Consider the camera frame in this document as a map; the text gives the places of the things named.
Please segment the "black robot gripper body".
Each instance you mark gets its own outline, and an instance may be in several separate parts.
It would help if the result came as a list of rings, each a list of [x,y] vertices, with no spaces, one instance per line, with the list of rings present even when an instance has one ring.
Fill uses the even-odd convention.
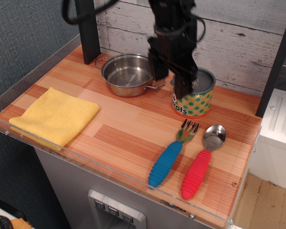
[[[148,38],[149,52],[157,54],[168,71],[186,76],[198,70],[192,57],[197,44],[197,19],[176,30],[154,25],[154,32],[156,36]]]

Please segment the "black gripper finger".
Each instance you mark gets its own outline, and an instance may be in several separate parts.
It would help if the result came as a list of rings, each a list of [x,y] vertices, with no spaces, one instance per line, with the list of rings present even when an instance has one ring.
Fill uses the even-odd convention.
[[[164,79],[169,74],[168,68],[164,65],[161,58],[152,52],[148,53],[148,61],[153,79],[155,81]]]
[[[195,87],[198,86],[198,71],[194,71],[186,76],[174,74],[174,92],[177,99],[182,99],[184,96],[191,94]]]

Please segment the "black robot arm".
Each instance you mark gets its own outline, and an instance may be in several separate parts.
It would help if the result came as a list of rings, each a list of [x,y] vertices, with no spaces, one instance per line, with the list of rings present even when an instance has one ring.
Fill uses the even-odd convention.
[[[193,0],[151,0],[155,37],[150,37],[148,60],[154,80],[175,75],[176,98],[192,93],[198,67],[192,52],[197,43],[198,17],[191,13]]]

